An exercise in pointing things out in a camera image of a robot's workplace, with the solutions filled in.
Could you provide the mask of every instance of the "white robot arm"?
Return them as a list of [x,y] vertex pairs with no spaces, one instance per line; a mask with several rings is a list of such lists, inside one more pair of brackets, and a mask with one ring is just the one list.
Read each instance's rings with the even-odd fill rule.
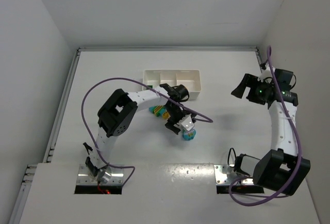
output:
[[[254,184],[277,191],[290,177],[296,165],[298,147],[289,118],[295,125],[295,113],[298,105],[298,96],[291,92],[290,81],[293,72],[274,69],[282,98],[290,117],[286,117],[278,93],[275,90],[269,66],[257,77],[245,74],[243,80],[232,95],[242,98],[246,87],[250,88],[246,97],[249,101],[268,105],[272,122],[271,150],[260,160],[252,160],[250,156],[241,154],[235,160],[234,170],[237,173],[253,177]],[[285,164],[288,170],[281,167]],[[283,191],[286,195],[293,195],[310,170],[310,161],[302,159],[298,173],[291,184]]]
[[[170,87],[168,84],[161,84],[155,90],[176,102],[183,101],[189,95],[188,90],[183,85]],[[127,130],[134,114],[153,106],[166,107],[170,114],[166,127],[174,133],[178,134],[182,130],[186,132],[193,130],[196,114],[181,109],[158,93],[151,90],[130,93],[125,93],[122,89],[114,91],[97,114],[99,116],[97,148],[85,145],[88,152],[90,150],[85,164],[97,181],[100,181],[104,168],[107,167],[97,151],[101,152],[102,157],[108,161],[118,136]]]

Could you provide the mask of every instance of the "white wall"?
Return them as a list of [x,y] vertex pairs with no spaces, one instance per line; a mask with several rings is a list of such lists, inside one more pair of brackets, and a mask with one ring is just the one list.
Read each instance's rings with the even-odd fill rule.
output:
[[41,0],[0,0],[0,223],[42,161],[73,53]]
[[256,45],[283,0],[42,0],[73,48]]
[[322,223],[330,223],[329,0],[284,0],[260,48],[268,44],[275,67],[297,76],[297,127],[303,156],[311,160],[308,185]]

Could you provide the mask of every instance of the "white tabletop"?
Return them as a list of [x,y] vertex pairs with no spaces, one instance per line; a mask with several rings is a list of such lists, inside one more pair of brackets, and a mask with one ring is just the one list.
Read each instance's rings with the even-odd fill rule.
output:
[[[105,78],[141,81],[147,69],[200,70],[202,92],[186,105],[214,123],[197,122],[195,139],[183,141],[161,118],[137,113],[109,159],[137,167],[123,194],[74,195],[78,165],[87,156],[82,144],[91,144],[80,117],[84,94]],[[209,163],[225,164],[230,147],[259,158],[270,149],[267,107],[230,95],[245,73],[260,74],[254,51],[82,52],[52,163],[38,166],[21,223],[319,223],[306,181],[293,197],[253,208],[216,194]],[[124,81],[95,89],[85,107],[95,135],[97,112],[118,88],[141,90]]]

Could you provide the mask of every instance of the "white tray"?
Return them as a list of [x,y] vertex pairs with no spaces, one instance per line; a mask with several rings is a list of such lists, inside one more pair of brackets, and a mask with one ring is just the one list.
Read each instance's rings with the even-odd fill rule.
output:
[[182,84],[189,91],[189,100],[197,99],[202,90],[199,70],[145,70],[143,83],[153,88],[163,83],[171,87]]

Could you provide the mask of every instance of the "cable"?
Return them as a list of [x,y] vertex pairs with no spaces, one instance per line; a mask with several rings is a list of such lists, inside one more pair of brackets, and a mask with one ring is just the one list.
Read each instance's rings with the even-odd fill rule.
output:
[[[239,179],[239,181],[242,181],[244,179],[252,179],[251,177],[242,177]],[[247,197],[258,197],[258,198],[267,198],[268,196],[261,196],[261,195],[254,195],[254,194],[245,194],[245,193],[240,193],[240,192],[232,192],[233,194],[236,195],[241,195],[241,196],[247,196]],[[288,197],[287,195],[283,195],[283,196],[277,196],[276,198],[286,198]]]
[[81,102],[81,110],[80,110],[80,111],[81,111],[82,122],[84,123],[84,126],[86,127],[87,132],[89,133],[89,135],[90,135],[90,137],[91,137],[91,139],[92,139],[92,142],[93,142],[93,144],[94,144],[94,146],[95,146],[95,148],[96,148],[96,151],[97,151],[98,156],[100,157],[100,159],[102,160],[102,162],[103,162],[104,164],[106,164],[107,166],[113,167],[113,168],[118,168],[118,169],[132,169],[131,173],[129,174],[129,176],[127,177],[127,179],[125,180],[125,182],[123,183],[122,187],[124,187],[124,185],[127,183],[127,181],[131,178],[131,176],[132,176],[133,173],[135,172],[135,167],[134,167],[134,166],[116,166],[116,165],[112,165],[112,164],[110,164],[109,162],[107,162],[107,161],[103,158],[102,153],[101,153],[101,151],[99,150],[98,145],[97,145],[97,143],[96,143],[96,140],[95,140],[95,138],[94,138],[94,136],[93,136],[93,134],[92,134],[92,131],[90,130],[90,128],[89,128],[89,126],[88,126],[88,124],[87,124],[87,122],[86,122],[85,114],[84,114],[84,105],[85,105],[85,101],[86,101],[87,96],[90,94],[90,92],[92,92],[92,90],[95,89],[98,85],[101,85],[101,84],[104,83],[104,82],[112,81],[112,80],[124,80],[124,81],[130,81],[130,82],[134,82],[134,83],[136,83],[136,84],[139,84],[139,85],[141,85],[141,86],[143,86],[143,87],[145,87],[145,88],[147,88],[147,89],[153,91],[154,93],[160,95],[161,97],[167,99],[168,101],[172,102],[173,104],[176,104],[177,106],[179,106],[179,107],[181,107],[181,108],[183,108],[183,109],[186,109],[187,111],[189,111],[189,112],[191,112],[191,113],[194,113],[194,114],[196,114],[196,115],[199,115],[199,116],[201,116],[202,118],[204,118],[204,119],[198,119],[198,118],[195,118],[195,120],[198,120],[198,121],[201,121],[201,122],[213,123],[213,120],[212,120],[211,118],[209,118],[209,117],[207,117],[207,116],[205,116],[205,115],[203,115],[203,114],[201,114],[201,113],[198,113],[198,112],[196,112],[196,111],[194,111],[194,110],[192,110],[192,109],[190,109],[190,108],[188,108],[188,107],[185,107],[185,106],[183,106],[183,105],[180,104],[180,103],[175,102],[174,100],[172,100],[172,99],[170,99],[169,97],[167,97],[165,94],[162,94],[162,93],[160,93],[160,92],[158,92],[158,91],[156,91],[156,90],[150,88],[149,86],[147,86],[147,85],[145,85],[145,84],[143,84],[143,83],[140,83],[140,82],[138,82],[138,81],[135,81],[135,80],[132,80],[132,79],[129,79],[129,78],[124,78],[124,77],[113,77],[113,78],[108,78],[108,79],[105,79],[105,80],[103,80],[103,81],[100,81],[100,82],[98,82],[97,84],[95,84],[94,86],[92,86],[92,87],[87,91],[87,93],[85,94],[85,96],[84,96],[84,98],[82,99],[82,102]]
[[235,149],[234,148],[230,148],[229,149],[229,152],[228,152],[228,157],[227,157],[227,164],[228,164],[228,166],[229,166],[229,160],[230,160],[230,153],[231,153],[231,151],[233,151],[233,153],[234,153],[235,160],[237,158]]
[[266,77],[263,81],[266,81],[267,79],[273,79],[273,77]]
[[256,160],[259,160],[260,161],[260,159],[259,158],[257,158],[257,157],[254,157],[254,156],[250,156],[250,155],[248,155],[248,154],[244,154],[244,156],[246,156],[246,157],[250,157],[250,158],[253,158],[253,159],[256,159]]
[[181,101],[179,101],[178,103],[187,102],[187,101],[189,100],[189,98],[190,98],[190,95],[189,95],[189,93],[188,93],[188,97],[187,97],[187,98],[185,98],[184,100],[181,100]]
[[294,76],[294,85],[292,85],[291,89],[293,89],[295,87],[295,84],[297,83],[297,78],[296,78],[295,74],[293,74],[293,76]]
[[99,183],[97,184],[97,190],[98,190],[99,192],[102,192],[102,194],[104,194],[103,190],[100,188],[100,184],[99,184]]
[[300,138],[299,138],[299,135],[298,135],[298,131],[297,131],[297,129],[296,129],[296,127],[295,127],[292,119],[290,119],[290,114],[289,114],[289,112],[288,112],[288,110],[287,110],[287,108],[285,106],[285,103],[284,103],[284,100],[283,100],[283,97],[282,97],[282,94],[281,94],[281,90],[279,89],[279,86],[278,86],[278,83],[277,83],[277,80],[276,80],[276,77],[275,77],[275,74],[274,74],[274,70],[273,70],[273,65],[272,65],[272,60],[271,60],[271,54],[272,54],[272,48],[271,48],[271,46],[268,46],[267,47],[267,61],[268,61],[268,64],[269,64],[270,72],[272,74],[273,81],[274,81],[274,84],[275,84],[275,88],[276,88],[277,94],[279,96],[280,102],[282,104],[284,113],[285,113],[286,117],[289,118],[288,121],[290,123],[290,126],[292,128],[292,131],[294,133],[294,136],[295,136],[295,139],[296,139],[296,142],[297,142],[298,159],[297,159],[297,164],[294,167],[294,170],[293,170],[291,176],[289,177],[289,179],[287,180],[287,182],[285,182],[285,184],[277,192],[275,192],[271,196],[267,196],[265,199],[263,199],[261,201],[252,202],[252,203],[246,203],[246,202],[242,202],[242,201],[237,200],[234,197],[234,194],[232,192],[232,188],[233,188],[233,186],[234,186],[234,184],[236,182],[238,182],[238,181],[240,181],[242,179],[236,179],[236,180],[234,180],[230,184],[230,186],[229,186],[229,189],[228,189],[229,195],[231,196],[231,198],[235,202],[237,202],[238,204],[243,205],[243,206],[257,206],[257,205],[260,205],[260,204],[269,202],[270,200],[276,198],[279,194],[281,194],[291,184],[292,180],[297,175],[297,172],[299,170],[299,167],[300,167],[300,164],[301,164],[301,160],[302,160],[302,148],[301,148],[301,142],[300,142]]

